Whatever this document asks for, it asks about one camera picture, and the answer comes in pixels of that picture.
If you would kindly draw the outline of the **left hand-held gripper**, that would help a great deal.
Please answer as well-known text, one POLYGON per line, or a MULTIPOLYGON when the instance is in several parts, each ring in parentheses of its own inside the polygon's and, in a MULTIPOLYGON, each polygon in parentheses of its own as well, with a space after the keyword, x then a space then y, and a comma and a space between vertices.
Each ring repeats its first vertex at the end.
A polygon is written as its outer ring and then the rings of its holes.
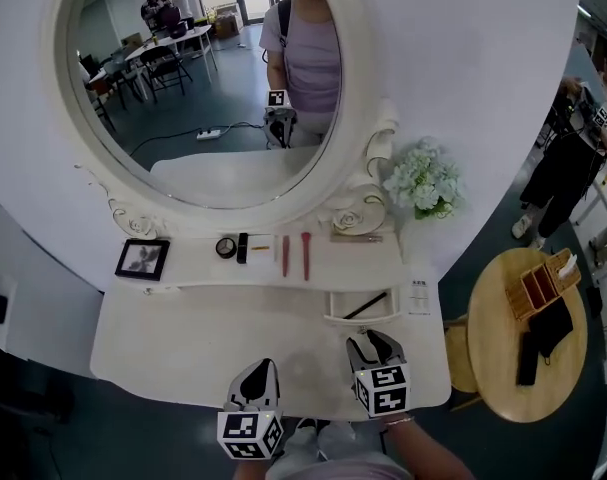
POLYGON ((279 398, 278 370, 271 359, 251 364, 232 381, 217 416, 217 442, 231 459, 273 457, 284 436, 279 398))

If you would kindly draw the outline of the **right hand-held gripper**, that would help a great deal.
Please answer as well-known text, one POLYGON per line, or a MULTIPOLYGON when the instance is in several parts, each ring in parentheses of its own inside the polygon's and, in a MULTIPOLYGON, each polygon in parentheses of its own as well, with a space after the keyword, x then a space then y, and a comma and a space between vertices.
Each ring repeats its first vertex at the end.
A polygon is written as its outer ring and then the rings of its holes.
POLYGON ((346 340, 347 356, 353 375, 356 399, 369 417, 382 417, 410 409, 411 382, 409 365, 403 347, 389 335, 367 330, 366 336, 375 348, 379 363, 369 368, 358 343, 346 340))

